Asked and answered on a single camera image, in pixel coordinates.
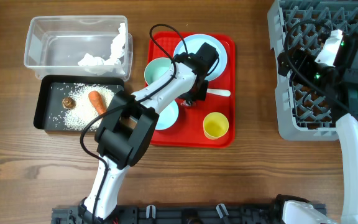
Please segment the green bowl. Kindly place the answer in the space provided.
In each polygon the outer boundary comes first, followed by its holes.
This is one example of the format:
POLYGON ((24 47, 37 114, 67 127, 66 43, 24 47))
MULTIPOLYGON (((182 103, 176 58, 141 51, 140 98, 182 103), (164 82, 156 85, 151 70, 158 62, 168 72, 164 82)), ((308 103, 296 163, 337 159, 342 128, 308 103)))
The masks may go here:
POLYGON ((158 80, 170 68, 170 65, 171 60, 165 57, 156 58, 150 61, 144 71, 146 84, 149 85, 158 80))

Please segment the red snack wrapper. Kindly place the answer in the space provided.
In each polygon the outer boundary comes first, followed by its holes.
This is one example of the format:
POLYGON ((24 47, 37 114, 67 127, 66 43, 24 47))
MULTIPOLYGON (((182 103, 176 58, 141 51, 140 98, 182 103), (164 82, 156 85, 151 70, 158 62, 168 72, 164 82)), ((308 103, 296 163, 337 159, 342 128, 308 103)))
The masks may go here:
POLYGON ((196 102, 193 100, 183 100, 181 102, 181 105, 185 108, 191 108, 192 106, 196 105, 196 102))

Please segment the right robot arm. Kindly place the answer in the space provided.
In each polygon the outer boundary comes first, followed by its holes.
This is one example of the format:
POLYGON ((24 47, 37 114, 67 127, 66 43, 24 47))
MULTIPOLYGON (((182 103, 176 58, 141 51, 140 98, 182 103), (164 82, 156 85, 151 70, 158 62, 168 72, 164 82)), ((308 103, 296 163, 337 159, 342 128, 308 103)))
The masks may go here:
POLYGON ((329 31, 317 56, 289 48, 284 41, 284 72, 324 97, 331 107, 342 151, 342 223, 358 223, 358 38, 329 31))

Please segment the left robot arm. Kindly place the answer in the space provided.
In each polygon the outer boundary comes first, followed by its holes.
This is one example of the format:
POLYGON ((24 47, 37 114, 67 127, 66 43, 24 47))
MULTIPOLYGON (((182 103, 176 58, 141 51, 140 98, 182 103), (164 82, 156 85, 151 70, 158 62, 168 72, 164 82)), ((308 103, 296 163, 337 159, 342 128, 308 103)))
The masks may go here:
POLYGON ((206 94, 206 77, 218 61, 216 53, 178 54, 158 80, 131 94, 116 93, 107 111, 92 120, 100 123, 94 135, 97 152, 84 151, 99 164, 91 192, 80 204, 86 223, 108 220, 127 171, 150 145, 160 113, 177 98, 195 101, 206 94))

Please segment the light blue bowl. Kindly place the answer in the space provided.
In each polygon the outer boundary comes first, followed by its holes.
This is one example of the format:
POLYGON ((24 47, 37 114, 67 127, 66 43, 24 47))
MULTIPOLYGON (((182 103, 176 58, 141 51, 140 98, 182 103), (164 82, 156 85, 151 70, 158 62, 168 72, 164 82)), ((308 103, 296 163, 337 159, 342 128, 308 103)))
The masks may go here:
POLYGON ((172 101, 160 114, 155 129, 157 131, 172 127, 178 119, 179 108, 176 101, 172 101))

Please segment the yellow cup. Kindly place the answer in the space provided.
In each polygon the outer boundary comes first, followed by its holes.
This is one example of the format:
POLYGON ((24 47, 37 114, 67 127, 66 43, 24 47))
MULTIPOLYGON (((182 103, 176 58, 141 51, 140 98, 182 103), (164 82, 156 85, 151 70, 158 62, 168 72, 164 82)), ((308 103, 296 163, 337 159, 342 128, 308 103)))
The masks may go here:
POLYGON ((224 136, 229 130, 229 120, 219 112, 212 112, 205 116, 203 120, 204 135, 211 140, 216 140, 224 136))

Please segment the orange carrot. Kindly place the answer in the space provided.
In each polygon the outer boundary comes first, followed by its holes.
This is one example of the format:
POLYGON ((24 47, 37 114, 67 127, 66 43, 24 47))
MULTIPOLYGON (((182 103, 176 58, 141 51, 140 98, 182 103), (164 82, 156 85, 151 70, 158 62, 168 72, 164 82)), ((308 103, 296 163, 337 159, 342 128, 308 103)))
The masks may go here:
POLYGON ((98 91, 93 90, 89 92, 88 98, 98 114, 103 114, 107 111, 103 98, 98 91))

